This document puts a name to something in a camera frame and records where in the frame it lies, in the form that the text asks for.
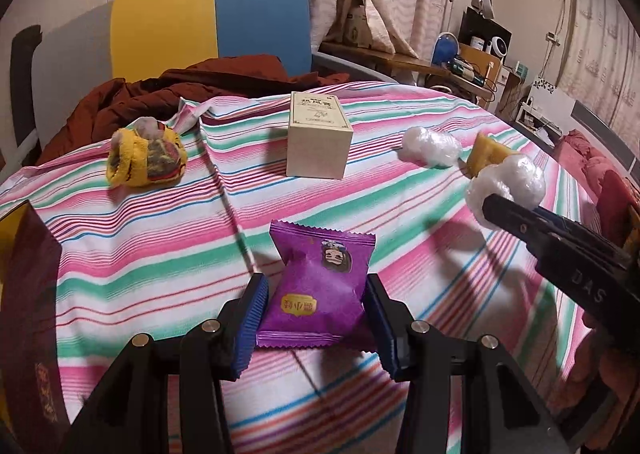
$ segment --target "purple snack packet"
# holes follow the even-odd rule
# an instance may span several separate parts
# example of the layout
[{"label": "purple snack packet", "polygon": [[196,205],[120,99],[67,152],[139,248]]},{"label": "purple snack packet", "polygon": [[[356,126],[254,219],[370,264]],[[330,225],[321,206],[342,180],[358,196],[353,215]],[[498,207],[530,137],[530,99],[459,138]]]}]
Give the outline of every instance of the purple snack packet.
[{"label": "purple snack packet", "polygon": [[318,347],[361,332],[372,233],[272,221],[269,234],[285,264],[258,328],[258,347]]}]

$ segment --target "red cloth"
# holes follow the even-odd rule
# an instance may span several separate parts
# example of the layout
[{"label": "red cloth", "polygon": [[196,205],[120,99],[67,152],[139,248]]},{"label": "red cloth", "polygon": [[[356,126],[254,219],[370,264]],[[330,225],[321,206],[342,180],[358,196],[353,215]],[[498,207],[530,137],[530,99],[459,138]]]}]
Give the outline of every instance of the red cloth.
[{"label": "red cloth", "polygon": [[640,211],[634,195],[614,170],[604,174],[602,193],[596,209],[600,215],[600,228],[604,237],[622,247],[631,231],[629,205]]},{"label": "red cloth", "polygon": [[601,151],[600,149],[598,149],[597,147],[591,147],[590,151],[589,151],[589,156],[591,158],[597,158],[597,157],[606,157]]},{"label": "red cloth", "polygon": [[604,156],[594,156],[583,168],[584,175],[587,176],[587,182],[594,194],[600,198],[602,185],[604,183],[604,175],[607,170],[615,171],[613,163]]},{"label": "red cloth", "polygon": [[346,73],[322,78],[317,72],[308,72],[289,78],[280,60],[273,55],[210,58],[189,68],[168,69],[158,78],[132,84],[123,78],[114,78],[82,98],[36,164],[42,165],[84,145],[108,139],[117,129],[140,116],[167,120],[177,112],[180,97],[193,101],[216,96],[259,98],[348,81]]},{"label": "red cloth", "polygon": [[591,157],[592,145],[587,137],[579,130],[573,129],[569,131],[569,134],[562,137],[562,141],[571,145],[585,160]]},{"label": "red cloth", "polygon": [[556,145],[552,157],[563,169],[574,177],[582,188],[584,188],[591,198],[591,201],[596,203],[598,201],[598,196],[591,190],[587,176],[584,174],[584,166],[586,165],[587,160],[578,154],[578,152],[566,141],[561,141]]}]

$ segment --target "electrical outlet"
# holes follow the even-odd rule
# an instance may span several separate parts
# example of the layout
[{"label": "electrical outlet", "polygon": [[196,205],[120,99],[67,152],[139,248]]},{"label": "electrical outlet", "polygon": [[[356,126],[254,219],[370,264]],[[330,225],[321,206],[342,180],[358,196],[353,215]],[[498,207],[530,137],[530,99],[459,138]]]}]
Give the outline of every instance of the electrical outlet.
[{"label": "electrical outlet", "polygon": [[555,33],[551,33],[551,31],[546,34],[545,40],[547,42],[552,42],[555,46],[560,45],[560,37],[558,37],[558,35],[556,35]]}]

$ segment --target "chair armrest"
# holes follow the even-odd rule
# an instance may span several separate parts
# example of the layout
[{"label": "chair armrest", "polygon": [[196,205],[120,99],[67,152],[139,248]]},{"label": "chair armrest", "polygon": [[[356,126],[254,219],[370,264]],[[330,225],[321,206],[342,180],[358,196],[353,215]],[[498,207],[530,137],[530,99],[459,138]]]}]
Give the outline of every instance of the chair armrest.
[{"label": "chair armrest", "polygon": [[386,74],[382,74],[381,72],[354,64],[337,56],[314,51],[311,55],[311,70],[316,71],[318,68],[331,69],[335,72],[348,72],[351,80],[371,80],[374,82],[387,82],[389,84],[398,83],[390,76],[386,76]]}]

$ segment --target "desk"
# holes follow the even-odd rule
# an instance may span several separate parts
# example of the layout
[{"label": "desk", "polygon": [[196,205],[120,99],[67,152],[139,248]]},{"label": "desk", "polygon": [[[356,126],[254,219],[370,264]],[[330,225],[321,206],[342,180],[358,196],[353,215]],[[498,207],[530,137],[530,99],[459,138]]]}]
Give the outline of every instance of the desk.
[{"label": "desk", "polygon": [[[62,390],[61,413],[76,417],[135,333],[159,340],[215,317],[241,293],[251,271],[280,280],[271,219],[375,233],[369,271],[378,272],[389,295],[413,315],[447,335],[494,334],[544,397],[567,375],[586,333],[582,311],[535,272],[523,242],[478,226],[465,204],[463,170],[409,163],[396,149],[408,127],[438,126],[459,138],[466,159],[482,130],[543,168],[546,209],[588,223],[584,217],[596,212],[584,209],[591,201],[575,179],[466,101],[398,84],[342,84],[331,92],[353,124],[339,181],[285,176],[289,95],[209,100],[209,117],[181,137],[189,161],[176,185],[110,189],[108,148],[101,144],[14,176],[14,186],[0,196],[0,215],[30,198],[63,244],[57,299],[33,294],[24,307],[7,307],[31,314],[31,303],[56,304],[56,332],[47,336],[57,342],[50,350],[57,351],[58,363],[51,365],[59,373],[50,371],[49,379],[52,390],[55,383]],[[20,285],[5,283],[3,296],[10,289]],[[17,372],[33,370],[29,357],[12,355],[1,342],[0,356],[11,358]],[[265,454],[284,446],[316,454],[393,452],[407,390],[391,382],[377,355],[338,347],[257,350],[240,382],[222,387],[236,452]],[[168,393],[174,444],[177,389],[174,377]],[[452,405],[456,441],[459,396]],[[21,409],[10,408],[12,421],[29,426],[33,416]]]},{"label": "desk", "polygon": [[449,69],[432,66],[430,62],[421,60],[420,58],[400,55],[399,53],[392,55],[391,53],[356,48],[354,46],[345,46],[334,42],[323,42],[320,45],[320,51],[322,53],[327,53],[328,55],[340,56],[340,58],[356,62],[357,64],[369,64],[369,67],[373,64],[374,67],[378,66],[378,71],[389,75],[393,69],[407,69],[408,71],[416,71],[418,74],[435,74],[436,76],[446,78],[483,100],[491,101],[494,97],[493,92],[489,89],[472,84],[461,76],[453,74]]}]

